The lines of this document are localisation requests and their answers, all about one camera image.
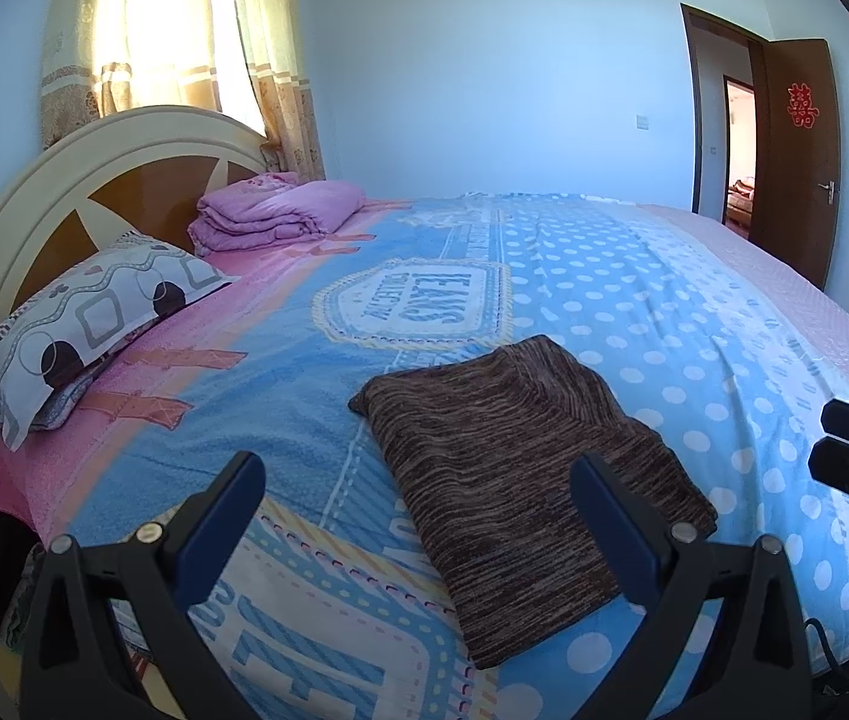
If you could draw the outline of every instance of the red paper decoration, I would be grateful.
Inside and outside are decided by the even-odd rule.
[[[795,127],[806,127],[807,129],[814,127],[814,119],[821,116],[821,111],[811,103],[810,87],[806,83],[793,83],[787,91],[791,97],[787,104],[787,112]]]

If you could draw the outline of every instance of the cream headboard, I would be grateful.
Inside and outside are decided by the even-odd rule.
[[[267,170],[263,137],[197,108],[138,108],[45,151],[0,197],[0,322],[135,227],[191,250],[197,199]]]

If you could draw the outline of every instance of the yellow curtain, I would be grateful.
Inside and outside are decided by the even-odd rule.
[[[128,108],[221,110],[211,0],[52,0],[42,76],[44,148]]]
[[[285,170],[325,177],[314,103],[303,71],[298,0],[234,0],[245,62],[267,130]]]

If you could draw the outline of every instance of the brown wooden door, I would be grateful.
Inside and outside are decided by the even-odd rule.
[[[757,186],[751,241],[823,289],[841,179],[831,56],[824,40],[779,40],[763,49],[767,85],[755,84]]]

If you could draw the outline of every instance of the sunlit window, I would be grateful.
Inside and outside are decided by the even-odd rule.
[[[264,132],[264,119],[257,107],[245,66],[238,15],[234,0],[211,0],[214,17],[214,61],[218,67],[221,111],[248,127]]]

